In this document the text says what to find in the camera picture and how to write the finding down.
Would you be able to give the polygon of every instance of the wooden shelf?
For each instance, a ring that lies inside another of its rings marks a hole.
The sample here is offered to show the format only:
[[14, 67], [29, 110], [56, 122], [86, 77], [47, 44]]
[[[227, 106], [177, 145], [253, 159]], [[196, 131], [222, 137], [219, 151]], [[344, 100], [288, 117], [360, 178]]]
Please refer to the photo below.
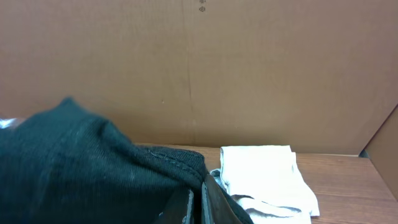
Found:
[[[199, 152], [208, 170], [220, 168], [218, 148], [168, 147]], [[297, 165], [318, 199], [321, 216], [312, 223], [398, 223], [398, 202], [369, 159], [297, 154]]]

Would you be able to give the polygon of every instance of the brown cardboard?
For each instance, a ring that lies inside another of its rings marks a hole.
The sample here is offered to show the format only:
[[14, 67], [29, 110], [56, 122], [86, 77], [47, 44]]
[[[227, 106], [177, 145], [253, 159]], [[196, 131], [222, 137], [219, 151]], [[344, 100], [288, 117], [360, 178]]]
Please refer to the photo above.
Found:
[[381, 177], [398, 199], [398, 109], [386, 120], [377, 134], [366, 146], [369, 154]]
[[398, 102], [398, 1], [202, 2], [0, 1], [0, 115], [72, 95], [137, 142], [357, 154]]

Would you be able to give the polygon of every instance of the crease in cardboard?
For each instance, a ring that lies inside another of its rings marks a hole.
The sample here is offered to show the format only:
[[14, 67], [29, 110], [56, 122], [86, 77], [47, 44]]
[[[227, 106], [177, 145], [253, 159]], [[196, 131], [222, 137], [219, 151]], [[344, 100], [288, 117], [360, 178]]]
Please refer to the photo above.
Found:
[[192, 117], [192, 143], [193, 145], [197, 142], [197, 128], [196, 128], [196, 119], [195, 119], [195, 110], [193, 108], [192, 102], [192, 85], [191, 85], [191, 74], [190, 74], [190, 49], [189, 49], [189, 42], [188, 42], [188, 33], [187, 27], [185, 23], [185, 11], [184, 11], [184, 0], [181, 0], [181, 15], [182, 15], [182, 29], [184, 33], [185, 39], [185, 51], [187, 53], [186, 63], [187, 63], [187, 81], [188, 81], [188, 94], [189, 94], [189, 103], [191, 108], [191, 117]]

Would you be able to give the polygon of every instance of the white towel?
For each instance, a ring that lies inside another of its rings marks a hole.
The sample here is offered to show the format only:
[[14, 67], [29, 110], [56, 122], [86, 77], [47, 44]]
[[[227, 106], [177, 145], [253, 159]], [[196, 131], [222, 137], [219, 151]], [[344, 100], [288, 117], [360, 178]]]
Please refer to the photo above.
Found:
[[320, 215], [290, 146], [222, 147], [220, 177], [254, 223], [311, 223]]

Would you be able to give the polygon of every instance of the knit fabric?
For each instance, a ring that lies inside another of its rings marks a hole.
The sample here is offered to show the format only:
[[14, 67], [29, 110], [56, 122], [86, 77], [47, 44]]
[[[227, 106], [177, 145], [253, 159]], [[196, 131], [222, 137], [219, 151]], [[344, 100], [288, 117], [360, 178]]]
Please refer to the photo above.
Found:
[[136, 146], [66, 99], [0, 129], [0, 223], [152, 223], [175, 189], [199, 194], [207, 173], [201, 154]]

